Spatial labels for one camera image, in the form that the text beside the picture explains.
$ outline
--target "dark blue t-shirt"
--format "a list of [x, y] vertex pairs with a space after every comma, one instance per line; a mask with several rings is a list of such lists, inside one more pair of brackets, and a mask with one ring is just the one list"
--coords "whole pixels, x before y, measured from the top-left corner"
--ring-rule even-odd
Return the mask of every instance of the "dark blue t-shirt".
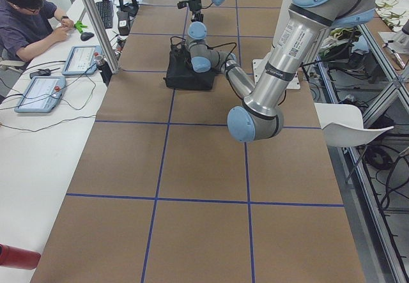
[[6, 0], [0, 0], [0, 43], [9, 52], [10, 58], [20, 60], [15, 55], [16, 51], [52, 33], [48, 19], [53, 18], [57, 6], [43, 1], [44, 6], [38, 15], [25, 15], [15, 10]]

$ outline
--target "red cylinder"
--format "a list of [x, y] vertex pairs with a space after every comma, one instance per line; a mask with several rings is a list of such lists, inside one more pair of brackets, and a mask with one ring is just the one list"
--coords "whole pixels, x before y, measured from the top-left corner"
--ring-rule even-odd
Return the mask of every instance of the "red cylinder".
[[0, 266], [32, 270], [40, 257], [38, 252], [0, 244]]

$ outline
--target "white desk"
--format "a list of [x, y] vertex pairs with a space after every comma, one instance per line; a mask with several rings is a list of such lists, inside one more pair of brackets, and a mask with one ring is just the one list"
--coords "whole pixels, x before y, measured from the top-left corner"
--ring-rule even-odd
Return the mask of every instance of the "white desk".
[[[76, 22], [82, 9], [81, 0], [76, 0], [68, 16]], [[93, 31], [87, 15], [82, 22], [88, 26], [85, 31]], [[107, 35], [109, 39], [115, 36], [111, 30], [107, 30]], [[72, 46], [98, 43], [96, 36], [86, 42], [79, 37], [78, 31], [72, 30], [67, 41], [56, 44], [30, 65], [65, 60]], [[63, 64], [39, 68], [58, 66], [62, 68]], [[30, 71], [20, 77], [14, 89], [21, 93], [26, 89]], [[99, 73], [90, 78], [95, 82], [95, 90], [91, 100], [79, 111], [62, 101], [50, 113], [36, 116], [17, 114], [13, 109], [1, 110], [0, 122], [36, 130], [64, 119], [95, 115], [107, 88]], [[67, 78], [67, 84], [75, 79]], [[63, 99], [74, 107], [82, 107], [93, 87], [87, 77], [80, 78], [67, 87]], [[0, 109], [15, 106], [18, 99], [6, 99]], [[94, 120], [95, 117], [69, 121], [36, 133], [0, 127], [0, 243], [40, 253], [43, 251]], [[0, 282], [27, 283], [33, 273], [34, 270], [0, 267]]]

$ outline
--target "keyboard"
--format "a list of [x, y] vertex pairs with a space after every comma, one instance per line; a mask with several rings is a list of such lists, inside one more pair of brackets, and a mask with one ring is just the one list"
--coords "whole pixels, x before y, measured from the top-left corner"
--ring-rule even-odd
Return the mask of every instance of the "keyboard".
[[106, 29], [112, 28], [112, 18], [114, 17], [114, 6], [112, 1], [103, 0], [100, 2], [95, 2], [95, 6], [98, 10], [98, 13], [101, 16], [102, 23]]

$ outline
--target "light blue tablet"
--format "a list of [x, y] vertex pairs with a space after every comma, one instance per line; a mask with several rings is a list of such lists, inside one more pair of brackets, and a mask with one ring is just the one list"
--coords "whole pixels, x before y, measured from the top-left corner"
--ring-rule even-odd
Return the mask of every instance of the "light blue tablet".
[[60, 101], [65, 77], [33, 77], [15, 112], [50, 112]]
[[99, 45], [78, 45], [71, 48], [66, 59], [62, 74], [64, 76], [74, 76], [82, 74], [92, 74], [96, 70], [94, 53], [102, 54]]

